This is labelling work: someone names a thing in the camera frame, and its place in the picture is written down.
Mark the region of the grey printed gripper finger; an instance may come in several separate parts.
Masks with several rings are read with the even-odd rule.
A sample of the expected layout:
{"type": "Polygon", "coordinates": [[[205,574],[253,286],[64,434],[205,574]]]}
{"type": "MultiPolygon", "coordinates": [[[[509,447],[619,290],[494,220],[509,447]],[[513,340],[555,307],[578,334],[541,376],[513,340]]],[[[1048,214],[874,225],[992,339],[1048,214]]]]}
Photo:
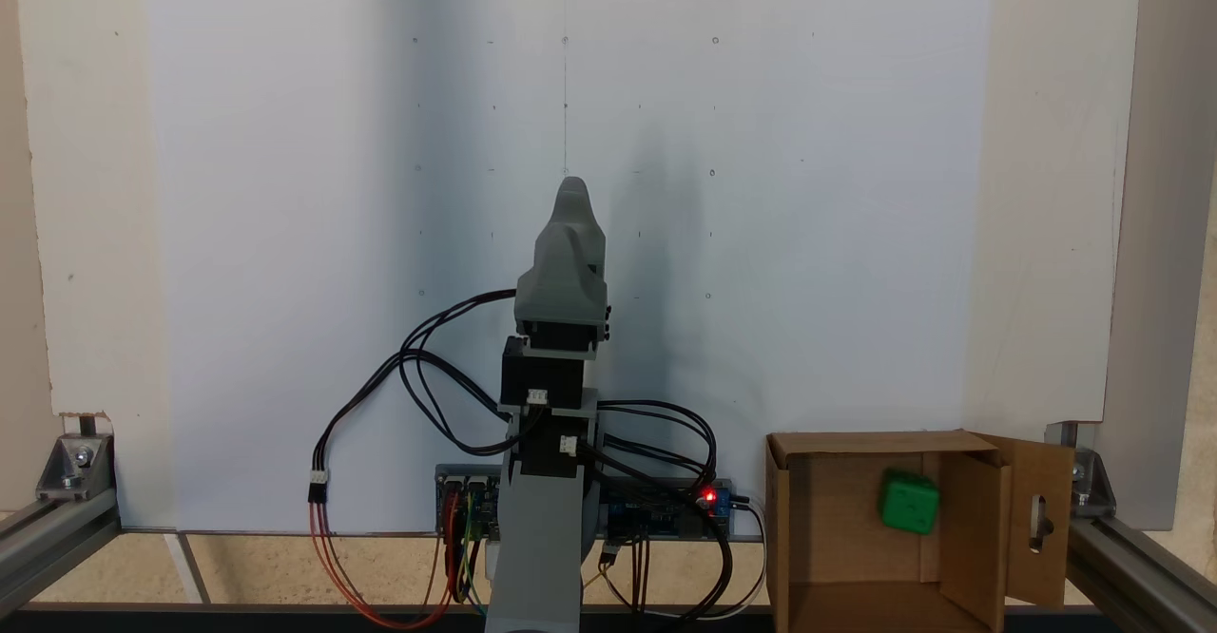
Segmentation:
{"type": "Polygon", "coordinates": [[[587,183],[565,177],[553,201],[551,217],[535,236],[531,268],[565,264],[604,278],[606,235],[600,226],[587,183]]]}

